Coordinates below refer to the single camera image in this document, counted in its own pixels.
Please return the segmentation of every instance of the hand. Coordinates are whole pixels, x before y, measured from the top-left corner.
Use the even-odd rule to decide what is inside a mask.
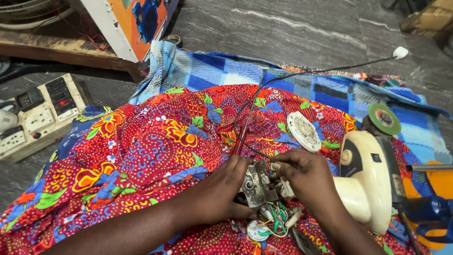
[[[293,149],[270,160],[313,215],[342,206],[329,165],[321,155]]]
[[[251,163],[250,158],[234,155],[206,179],[174,198],[183,210],[193,213],[196,224],[214,224],[229,218],[256,219],[251,208],[233,202]]]

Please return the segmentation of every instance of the black wire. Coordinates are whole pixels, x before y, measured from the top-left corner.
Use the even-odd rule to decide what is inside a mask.
[[[415,254],[420,255],[420,251],[417,247],[417,244],[415,243],[414,237],[412,236],[412,231],[409,227],[409,224],[407,224],[407,220],[403,216],[403,208],[400,207],[400,208],[397,208],[397,210],[398,210],[398,217],[400,218],[400,221],[403,222],[403,226],[407,232],[407,236],[409,237],[409,242],[412,245],[412,248],[414,249]]]
[[[33,30],[37,29],[37,28],[40,27],[42,24],[44,24],[44,23],[46,23],[46,22],[48,22],[48,21],[51,21],[51,20],[53,20],[53,19],[55,19],[55,18],[57,18],[57,17],[58,17],[58,15],[57,15],[57,16],[54,16],[54,17],[51,18],[51,19],[45,20],[45,21],[41,22],[39,25],[37,25],[37,26],[35,26],[34,28],[32,28],[31,31],[30,31],[30,35],[29,35],[29,40],[31,41],[31,35],[32,35],[32,33],[33,33]]]
[[[370,61],[370,62],[367,62],[367,63],[363,63],[363,64],[357,64],[357,65],[350,65],[350,66],[343,66],[343,67],[337,67],[337,68],[332,68],[332,69],[324,69],[324,70],[312,70],[312,71],[308,71],[308,72],[304,72],[304,73],[292,73],[292,74],[288,74],[288,75],[284,75],[284,76],[280,76],[280,77],[276,77],[276,78],[273,78],[269,81],[267,81],[266,83],[264,83],[263,85],[261,85],[261,82],[263,81],[263,78],[264,78],[264,73],[263,73],[263,76],[261,77],[261,80],[260,80],[260,84],[258,86],[258,88],[256,89],[256,92],[252,95],[252,97],[245,103],[242,105],[242,107],[239,109],[239,111],[237,112],[236,114],[236,117],[234,118],[234,122],[233,122],[233,131],[234,131],[234,134],[236,135],[236,137],[245,145],[245,147],[249,148],[251,151],[253,152],[256,152],[266,158],[270,158],[269,155],[263,153],[263,152],[260,152],[258,150],[255,150],[253,149],[250,145],[248,145],[240,136],[239,134],[237,133],[236,131],[236,126],[237,126],[237,118],[239,117],[239,114],[244,110],[244,108],[250,103],[250,101],[252,101],[252,107],[250,108],[250,110],[253,109],[253,104],[255,103],[255,100],[256,100],[256,97],[258,96],[258,93],[260,91],[260,89],[262,89],[264,86],[266,86],[267,84],[273,82],[273,81],[276,81],[276,80],[282,80],[282,79],[286,79],[286,78],[289,78],[289,77],[293,77],[293,76],[296,76],[296,75],[301,75],[301,74],[312,74],[312,73],[315,73],[315,72],[327,72],[327,71],[335,71],[335,70],[343,70],[343,69],[350,69],[350,68],[355,68],[355,67],[361,67],[361,66],[364,66],[364,65],[369,65],[369,64],[374,64],[374,63],[377,63],[377,62],[381,62],[381,61],[386,61],[386,60],[390,60],[390,59],[394,59],[396,57],[389,57],[389,58],[385,58],[385,59],[378,59],[378,60],[375,60],[375,61]],[[243,132],[245,132],[247,129],[247,126],[244,126],[244,128],[242,129]]]

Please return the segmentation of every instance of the grinding disc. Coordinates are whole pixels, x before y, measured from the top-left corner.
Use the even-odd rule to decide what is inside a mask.
[[[321,140],[313,124],[299,111],[288,114],[286,118],[289,130],[294,138],[309,152],[321,150]]]
[[[380,103],[372,103],[368,107],[371,122],[382,132],[397,135],[401,132],[401,124],[396,115]]]

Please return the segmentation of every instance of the wooden shelf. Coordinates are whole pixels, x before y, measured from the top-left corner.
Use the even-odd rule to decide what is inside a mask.
[[[77,14],[67,21],[81,31]],[[126,71],[138,83],[142,70],[137,63],[120,59],[112,49],[100,51],[63,20],[26,30],[0,29],[0,54],[66,64]]]

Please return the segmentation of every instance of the left hand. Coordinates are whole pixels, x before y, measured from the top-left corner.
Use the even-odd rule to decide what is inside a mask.
[[[177,194],[174,199],[196,225],[214,224],[230,218],[256,219],[251,208],[233,202],[244,181],[247,166],[252,162],[250,158],[234,155],[206,179]]]

